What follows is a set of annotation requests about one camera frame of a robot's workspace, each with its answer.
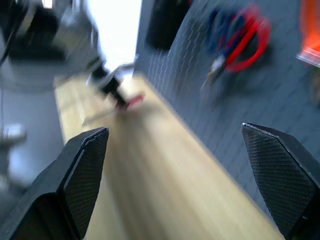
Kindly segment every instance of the pliers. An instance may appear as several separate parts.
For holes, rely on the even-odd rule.
[[[256,7],[249,7],[243,13],[213,10],[209,16],[206,43],[209,54],[216,57],[202,88],[207,83],[214,83],[224,69],[238,72],[250,67],[265,52],[270,33],[269,21],[259,16]],[[249,59],[235,62],[255,35],[258,38],[255,54]]]

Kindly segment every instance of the wooden tabletop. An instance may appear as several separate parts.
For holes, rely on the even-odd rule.
[[[75,77],[56,90],[65,141],[110,129],[89,240],[283,240],[278,229],[142,76],[125,81],[143,104],[82,127],[111,109]]]

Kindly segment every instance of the textured gripper pad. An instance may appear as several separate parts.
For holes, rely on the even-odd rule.
[[[285,238],[302,218],[317,187],[279,139],[242,126],[253,175],[265,204]]]
[[[86,235],[98,197],[106,154],[108,130],[100,131],[79,150],[79,156],[67,178],[63,193],[79,239]]]

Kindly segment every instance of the pegboard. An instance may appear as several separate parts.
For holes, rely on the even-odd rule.
[[[135,71],[142,72],[221,165],[271,218],[256,185],[241,134],[241,123],[275,128],[296,137],[320,160],[320,110],[311,100],[310,68],[300,51],[300,1],[257,0],[272,24],[270,46],[253,67],[224,73],[200,92],[209,65],[207,19],[220,6],[245,7],[249,0],[194,0],[169,52],[145,45],[153,0],[142,3]]]

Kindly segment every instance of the red handle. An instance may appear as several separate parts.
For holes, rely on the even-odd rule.
[[[247,33],[245,34],[243,39],[240,41],[240,43],[237,45],[235,50],[227,58],[226,60],[227,69],[232,72],[238,72],[250,67],[265,52],[268,45],[270,33],[271,33],[271,25],[269,24],[269,21],[266,18],[256,20],[249,27]],[[245,47],[248,45],[248,43],[251,41],[251,39],[254,37],[255,34],[257,34],[257,37],[258,37],[258,48],[255,54],[247,60],[233,64],[236,58],[245,49]]]

